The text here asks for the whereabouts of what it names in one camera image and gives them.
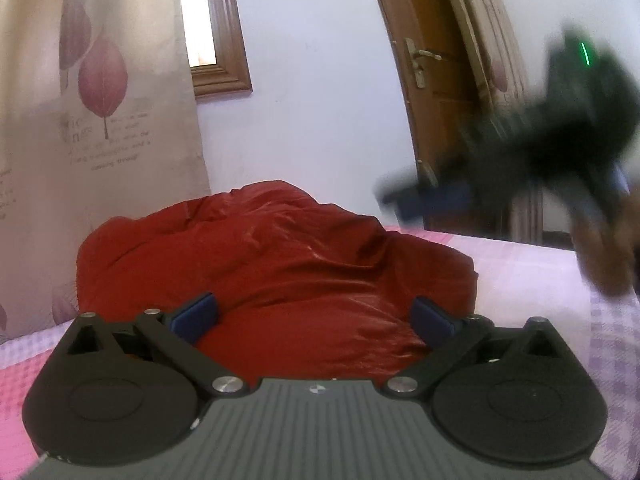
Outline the person's right hand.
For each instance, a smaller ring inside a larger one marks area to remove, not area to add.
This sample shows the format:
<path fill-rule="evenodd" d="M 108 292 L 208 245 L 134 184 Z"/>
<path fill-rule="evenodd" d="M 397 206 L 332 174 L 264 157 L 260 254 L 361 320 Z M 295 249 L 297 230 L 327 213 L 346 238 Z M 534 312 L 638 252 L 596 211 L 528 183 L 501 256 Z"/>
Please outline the person's right hand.
<path fill-rule="evenodd" d="M 575 214 L 570 237 L 582 275 L 610 298 L 639 290 L 639 189 L 625 196 L 614 226 Z"/>

